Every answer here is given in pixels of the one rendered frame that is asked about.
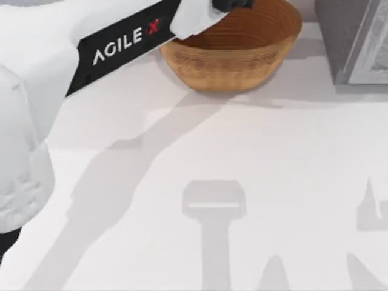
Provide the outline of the brown wooden basket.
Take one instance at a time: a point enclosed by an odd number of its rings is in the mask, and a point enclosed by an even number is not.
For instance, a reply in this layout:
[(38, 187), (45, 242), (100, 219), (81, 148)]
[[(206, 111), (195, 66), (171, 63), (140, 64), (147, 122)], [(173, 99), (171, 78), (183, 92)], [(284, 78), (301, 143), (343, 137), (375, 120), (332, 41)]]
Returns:
[(284, 61), (301, 32), (288, 0), (250, 0), (219, 23), (159, 48), (172, 72), (197, 92), (243, 92), (260, 86)]

